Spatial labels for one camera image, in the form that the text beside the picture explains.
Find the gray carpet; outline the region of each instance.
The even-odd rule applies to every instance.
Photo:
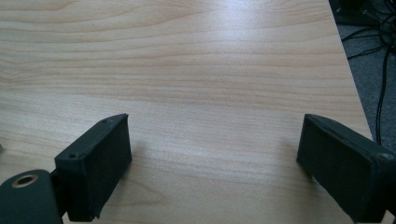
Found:
[[[337,25],[341,38],[363,27]],[[361,35],[375,35],[370,31]],[[351,39],[343,43],[346,56],[358,54],[366,49],[381,45],[378,36]],[[366,115],[370,131],[375,140],[375,115],[382,84],[382,70],[386,49],[379,52],[348,60],[361,104]],[[382,107],[381,139],[382,146],[396,151],[396,55],[390,54],[388,60],[387,88]]]

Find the light wood tabletop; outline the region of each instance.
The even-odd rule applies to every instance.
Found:
[[[326,0],[0,2],[1,182],[119,113],[94,223],[352,223],[295,161],[305,113],[371,136]]]

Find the screw hole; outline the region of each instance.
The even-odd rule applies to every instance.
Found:
[[[38,179],[38,175],[24,175],[12,182],[12,188],[19,189],[33,184]]]

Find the wooden table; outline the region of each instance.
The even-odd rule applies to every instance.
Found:
[[[94,223],[352,223],[295,161],[304,113],[370,136],[326,0],[0,2],[1,182],[119,113]]]

